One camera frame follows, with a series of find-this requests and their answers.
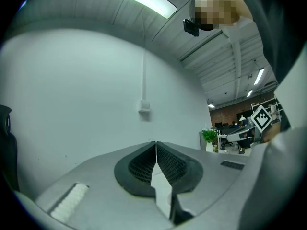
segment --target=potted plant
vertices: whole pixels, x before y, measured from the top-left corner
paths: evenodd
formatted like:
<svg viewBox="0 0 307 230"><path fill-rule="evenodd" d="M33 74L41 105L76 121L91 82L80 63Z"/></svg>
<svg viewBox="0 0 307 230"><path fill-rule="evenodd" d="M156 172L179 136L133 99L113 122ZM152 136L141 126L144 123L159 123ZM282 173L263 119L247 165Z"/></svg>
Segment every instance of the potted plant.
<svg viewBox="0 0 307 230"><path fill-rule="evenodd" d="M207 142L206 151L213 152L213 145L217 142L217 133L213 129L203 129L202 136Z"/></svg>

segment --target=ceiling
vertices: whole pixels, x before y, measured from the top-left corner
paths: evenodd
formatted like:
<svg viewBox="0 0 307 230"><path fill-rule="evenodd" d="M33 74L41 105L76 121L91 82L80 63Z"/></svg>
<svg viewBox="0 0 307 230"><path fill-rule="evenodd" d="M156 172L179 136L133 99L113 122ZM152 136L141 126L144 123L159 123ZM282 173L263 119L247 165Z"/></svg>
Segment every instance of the ceiling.
<svg viewBox="0 0 307 230"><path fill-rule="evenodd" d="M251 89L252 96L256 96L276 88L276 78L263 55L262 41L253 21L241 19L233 27L234 32L200 30L200 36L193 37L182 25L188 17L189 0L169 1L177 7L170 19L132 0L27 0L16 14L8 35L34 22L61 18L87 19L121 26L140 36L145 34L199 76L208 104L215 108L245 100ZM260 68L265 71L254 86Z"/></svg>

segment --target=green plant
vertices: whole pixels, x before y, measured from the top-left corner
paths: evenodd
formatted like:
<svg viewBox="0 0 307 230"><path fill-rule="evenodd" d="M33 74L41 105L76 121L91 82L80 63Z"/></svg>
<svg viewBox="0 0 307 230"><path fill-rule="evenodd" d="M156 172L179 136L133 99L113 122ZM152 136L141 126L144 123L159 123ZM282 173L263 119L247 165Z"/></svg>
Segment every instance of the green plant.
<svg viewBox="0 0 307 230"><path fill-rule="evenodd" d="M215 140L217 140L217 133L215 130L203 130L202 131L202 136L204 138L205 141L207 142L213 142Z"/></svg>

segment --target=brick wall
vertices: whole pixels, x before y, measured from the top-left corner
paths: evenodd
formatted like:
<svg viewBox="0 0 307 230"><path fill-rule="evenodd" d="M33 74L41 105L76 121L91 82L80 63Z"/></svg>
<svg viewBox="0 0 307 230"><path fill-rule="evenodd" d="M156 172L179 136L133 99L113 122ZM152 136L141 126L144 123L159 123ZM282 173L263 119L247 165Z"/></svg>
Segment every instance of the brick wall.
<svg viewBox="0 0 307 230"><path fill-rule="evenodd" d="M266 100L269 100L274 97L274 91L264 93L262 95L258 95L254 98L250 98L246 101L239 102L234 105L230 105L227 107L223 107L217 110L210 111L211 123L214 126L215 123L229 123L231 124L232 121L237 122L236 115L241 112L245 112L250 110L250 105L252 103L261 103Z"/></svg>

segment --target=white wall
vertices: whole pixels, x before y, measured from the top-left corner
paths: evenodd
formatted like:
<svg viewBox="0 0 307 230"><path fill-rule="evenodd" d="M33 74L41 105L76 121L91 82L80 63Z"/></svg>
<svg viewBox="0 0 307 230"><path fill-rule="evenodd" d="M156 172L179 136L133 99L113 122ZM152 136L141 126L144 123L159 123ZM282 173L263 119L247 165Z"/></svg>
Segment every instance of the white wall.
<svg viewBox="0 0 307 230"><path fill-rule="evenodd" d="M29 30L0 51L0 104L12 109L20 188L34 199L93 156L160 140L199 149L210 114L196 76L148 42L141 98L142 39L80 29Z"/></svg>

